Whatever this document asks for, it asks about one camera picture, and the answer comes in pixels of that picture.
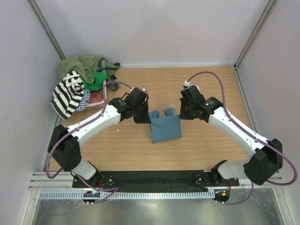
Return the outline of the blue white striped tank top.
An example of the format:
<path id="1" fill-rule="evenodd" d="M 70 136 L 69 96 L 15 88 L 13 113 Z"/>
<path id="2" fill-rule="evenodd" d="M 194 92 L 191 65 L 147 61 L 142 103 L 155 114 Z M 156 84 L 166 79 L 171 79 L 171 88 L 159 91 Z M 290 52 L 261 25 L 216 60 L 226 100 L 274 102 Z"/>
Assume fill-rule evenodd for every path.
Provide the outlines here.
<path id="1" fill-rule="evenodd" d="M 85 110 L 86 105 L 90 102 L 91 93 L 88 90 L 84 90 L 84 95 L 82 100 L 80 101 L 78 107 L 76 108 L 76 112 L 82 112 Z"/>

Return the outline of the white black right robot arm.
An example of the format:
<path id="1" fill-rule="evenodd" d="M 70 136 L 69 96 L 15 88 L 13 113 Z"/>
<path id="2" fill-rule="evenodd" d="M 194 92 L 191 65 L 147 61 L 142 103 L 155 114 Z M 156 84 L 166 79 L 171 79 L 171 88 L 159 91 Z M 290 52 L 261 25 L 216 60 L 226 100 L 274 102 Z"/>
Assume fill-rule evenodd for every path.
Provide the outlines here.
<path id="1" fill-rule="evenodd" d="M 222 161 L 211 174 L 215 185 L 230 178 L 248 178 L 257 185 L 264 184 L 283 166 L 282 143 L 257 134 L 233 116 L 215 97 L 205 98 L 198 86 L 185 84 L 181 90 L 180 118 L 200 119 L 223 131 L 247 155 L 246 161 Z"/>

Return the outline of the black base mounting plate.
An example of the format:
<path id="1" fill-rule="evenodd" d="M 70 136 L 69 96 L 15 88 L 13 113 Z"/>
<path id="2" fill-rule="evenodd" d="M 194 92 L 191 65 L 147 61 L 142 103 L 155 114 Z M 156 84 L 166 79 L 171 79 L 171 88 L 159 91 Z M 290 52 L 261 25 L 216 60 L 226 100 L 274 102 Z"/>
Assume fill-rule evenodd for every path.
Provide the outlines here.
<path id="1" fill-rule="evenodd" d="M 130 188 L 150 190 L 151 188 L 205 188 L 205 187 L 237 187 L 239 179 L 222 178 L 217 171 L 185 170 L 185 171 L 97 171 L 86 182 L 95 188 L 118 187 L 119 190 Z"/>

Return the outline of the white laundry basket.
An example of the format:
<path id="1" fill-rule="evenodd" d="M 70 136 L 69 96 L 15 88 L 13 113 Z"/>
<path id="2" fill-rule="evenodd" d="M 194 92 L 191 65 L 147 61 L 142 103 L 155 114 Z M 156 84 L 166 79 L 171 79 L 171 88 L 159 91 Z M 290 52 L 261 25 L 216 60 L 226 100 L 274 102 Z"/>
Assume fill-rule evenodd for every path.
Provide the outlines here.
<path id="1" fill-rule="evenodd" d="M 90 101 L 89 103 L 86 104 L 85 106 L 85 111 L 86 110 L 94 110 L 94 109 L 101 109 L 104 106 L 104 99 L 107 98 L 107 93 L 106 90 L 103 90 L 101 88 L 100 90 L 97 91 L 92 91 L 90 93 Z"/>

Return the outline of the red tank top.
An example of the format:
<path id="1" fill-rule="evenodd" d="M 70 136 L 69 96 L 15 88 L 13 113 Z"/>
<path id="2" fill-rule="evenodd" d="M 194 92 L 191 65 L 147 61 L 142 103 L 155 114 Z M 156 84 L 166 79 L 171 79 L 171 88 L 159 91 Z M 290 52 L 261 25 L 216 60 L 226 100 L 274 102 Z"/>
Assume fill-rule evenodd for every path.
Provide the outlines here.
<path id="1" fill-rule="evenodd" d="M 101 103 L 103 101 L 104 97 L 103 97 L 103 92 L 101 90 L 98 91 L 92 91 L 90 93 L 90 104 L 98 104 Z"/>

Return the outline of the black white striped tank top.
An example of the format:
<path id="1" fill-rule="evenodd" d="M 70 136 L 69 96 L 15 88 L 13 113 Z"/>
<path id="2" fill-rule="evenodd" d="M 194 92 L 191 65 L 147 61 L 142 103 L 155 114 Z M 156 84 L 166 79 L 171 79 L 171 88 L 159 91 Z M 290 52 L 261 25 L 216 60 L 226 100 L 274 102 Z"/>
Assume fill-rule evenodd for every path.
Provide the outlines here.
<path id="1" fill-rule="evenodd" d="M 70 71 L 55 87 L 50 102 L 63 120 L 75 112 L 83 99 L 84 90 L 84 83 L 76 71 Z"/>

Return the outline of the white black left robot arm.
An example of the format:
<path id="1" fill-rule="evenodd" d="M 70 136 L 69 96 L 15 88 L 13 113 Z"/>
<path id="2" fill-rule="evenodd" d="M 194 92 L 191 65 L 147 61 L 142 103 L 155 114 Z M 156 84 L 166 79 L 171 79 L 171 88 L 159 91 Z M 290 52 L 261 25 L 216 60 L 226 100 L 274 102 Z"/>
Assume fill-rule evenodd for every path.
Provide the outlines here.
<path id="1" fill-rule="evenodd" d="M 125 99 L 112 99 L 98 113 L 77 124 L 69 127 L 58 125 L 49 143 L 48 159 L 53 158 L 63 171 L 74 173 L 85 186 L 98 187 L 101 173 L 82 157 L 82 146 L 96 134 L 123 120 L 133 118 L 135 123 L 149 123 L 148 99 L 146 89 L 135 87 Z"/>

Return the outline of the olive green tank top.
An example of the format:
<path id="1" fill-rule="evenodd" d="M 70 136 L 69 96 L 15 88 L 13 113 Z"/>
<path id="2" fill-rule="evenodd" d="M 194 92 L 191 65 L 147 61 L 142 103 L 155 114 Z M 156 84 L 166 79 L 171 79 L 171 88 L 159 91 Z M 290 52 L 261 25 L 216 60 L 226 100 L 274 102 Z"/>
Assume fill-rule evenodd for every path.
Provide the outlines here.
<path id="1" fill-rule="evenodd" d="M 58 65 L 58 74 L 62 79 L 70 71 L 76 71 L 81 78 L 91 84 L 94 81 L 92 71 L 107 73 L 106 81 L 114 81 L 117 79 L 115 72 L 120 68 L 120 63 L 110 63 L 102 55 L 85 55 L 72 57 L 62 60 Z"/>

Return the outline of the bright green tank top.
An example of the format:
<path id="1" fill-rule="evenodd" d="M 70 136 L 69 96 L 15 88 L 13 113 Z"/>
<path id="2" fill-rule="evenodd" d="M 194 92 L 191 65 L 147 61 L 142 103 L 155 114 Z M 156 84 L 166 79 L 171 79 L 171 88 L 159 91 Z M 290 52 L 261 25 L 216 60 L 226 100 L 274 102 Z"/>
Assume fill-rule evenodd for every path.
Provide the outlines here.
<path id="1" fill-rule="evenodd" d="M 83 78 L 81 78 L 84 84 L 84 88 L 89 92 L 98 91 L 102 89 L 104 81 L 106 81 L 106 79 L 108 79 L 109 77 L 107 73 L 101 73 L 95 71 L 92 71 L 92 75 L 94 81 L 91 84 L 87 83 Z"/>

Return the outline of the aluminium frame rail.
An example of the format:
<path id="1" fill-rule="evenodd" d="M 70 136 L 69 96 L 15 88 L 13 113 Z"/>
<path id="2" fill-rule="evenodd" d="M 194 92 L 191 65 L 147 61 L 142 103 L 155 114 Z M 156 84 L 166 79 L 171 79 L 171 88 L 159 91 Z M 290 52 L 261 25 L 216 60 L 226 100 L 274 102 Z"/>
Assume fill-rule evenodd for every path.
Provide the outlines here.
<path id="1" fill-rule="evenodd" d="M 239 179 L 241 187 L 250 187 L 249 179 Z M 270 179 L 273 182 L 283 181 L 280 172 L 275 173 Z M 34 172 L 29 184 L 30 190 L 59 190 L 71 189 L 73 176 L 69 172 L 60 172 L 54 179 L 49 179 L 45 172 Z"/>

